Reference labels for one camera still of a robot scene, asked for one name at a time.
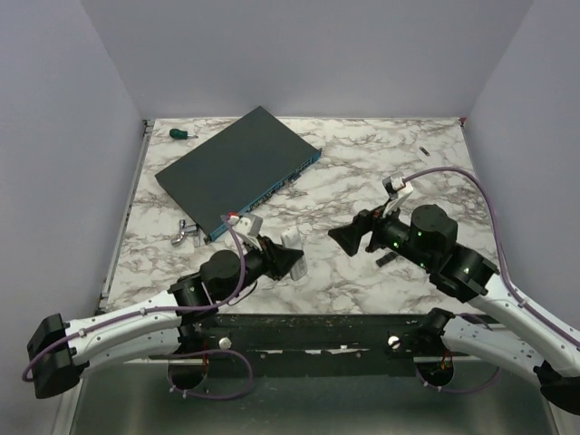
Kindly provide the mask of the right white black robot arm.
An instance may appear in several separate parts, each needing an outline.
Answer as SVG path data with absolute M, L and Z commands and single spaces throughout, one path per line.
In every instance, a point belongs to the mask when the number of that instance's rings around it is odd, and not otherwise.
M 426 354 L 443 349 L 468 353 L 517 373 L 539 387 L 558 408 L 579 412 L 579 331 L 561 321 L 520 290 L 512 291 L 498 267 L 457 241 L 458 224 L 436 205 L 413 210 L 411 222 L 382 208 L 364 210 L 345 226 L 329 230 L 348 256 L 357 254 L 364 235 L 373 252 L 388 248 L 422 268 L 445 295 L 490 315 L 515 334 L 493 333 L 450 315 L 442 325 L 417 332 Z

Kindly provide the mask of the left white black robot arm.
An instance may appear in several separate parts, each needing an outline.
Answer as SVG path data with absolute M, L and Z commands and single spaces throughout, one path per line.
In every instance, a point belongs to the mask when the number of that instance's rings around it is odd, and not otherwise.
M 300 243 L 277 244 L 263 236 L 234 242 L 235 250 L 218 250 L 197 272 L 140 303 L 76 320 L 45 317 L 26 345 L 23 382 L 33 385 L 36 398 L 47 399 L 108 364 L 194 356 L 201 337 L 189 326 L 217 314 L 260 277 L 279 281 L 290 275 L 305 258 Z

